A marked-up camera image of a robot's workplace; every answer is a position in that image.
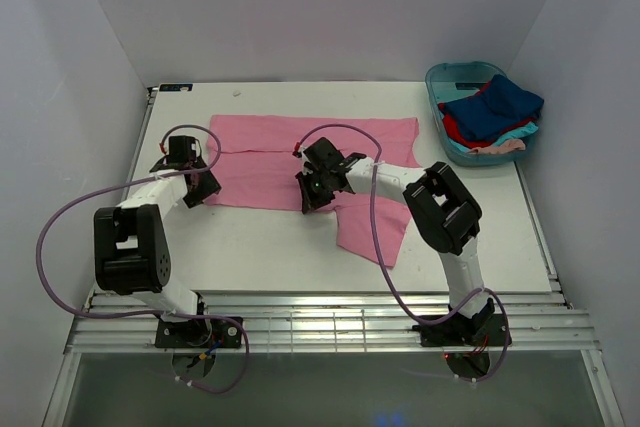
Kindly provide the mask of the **pink t shirt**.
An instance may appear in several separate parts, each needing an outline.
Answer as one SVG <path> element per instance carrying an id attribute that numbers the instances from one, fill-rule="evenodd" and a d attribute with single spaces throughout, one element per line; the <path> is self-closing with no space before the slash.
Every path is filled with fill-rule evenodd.
<path id="1" fill-rule="evenodd" d="M 382 147 L 381 160 L 403 167 L 418 167 L 413 145 L 419 135 L 415 117 L 401 119 L 338 119 L 258 115 L 215 115 L 210 130 L 221 140 L 222 153 L 212 173 L 222 188 L 207 205 L 266 210 L 301 211 L 301 192 L 295 175 L 302 162 L 293 156 L 294 145 L 315 127 L 340 123 L 371 134 Z M 363 134 L 345 128 L 327 128 L 312 134 L 308 145 L 328 134 L 345 157 L 353 152 L 374 158 L 377 149 Z M 336 244 L 377 263 L 365 194 L 337 193 L 319 212 L 334 211 Z M 385 266 L 393 268 L 411 215 L 401 203 L 376 198 L 376 225 Z"/>

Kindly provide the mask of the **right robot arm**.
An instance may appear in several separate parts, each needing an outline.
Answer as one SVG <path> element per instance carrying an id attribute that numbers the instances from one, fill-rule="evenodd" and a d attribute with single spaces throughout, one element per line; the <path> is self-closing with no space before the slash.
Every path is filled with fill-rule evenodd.
<path id="1" fill-rule="evenodd" d="M 329 205 L 339 193 L 368 194 L 406 206 L 423 241 L 441 260 L 449 311 L 412 318 L 424 346 L 497 346 L 505 339 L 504 315 L 486 290 L 477 255 L 482 211 L 443 162 L 428 168 L 384 163 L 363 153 L 343 155 L 327 138 L 297 145 L 302 211 Z"/>

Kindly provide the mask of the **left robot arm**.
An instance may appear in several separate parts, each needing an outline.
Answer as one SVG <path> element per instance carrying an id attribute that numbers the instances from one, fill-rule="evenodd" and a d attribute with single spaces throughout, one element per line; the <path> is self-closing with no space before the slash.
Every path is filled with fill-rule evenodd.
<path id="1" fill-rule="evenodd" d="M 186 322 L 202 309 L 198 294 L 172 275 L 164 219 L 180 204 L 203 204 L 221 185 L 206 168 L 199 141 L 186 135 L 168 138 L 150 173 L 152 181 L 128 199 L 95 212 L 95 278 L 101 289 L 133 296 L 165 321 Z"/>

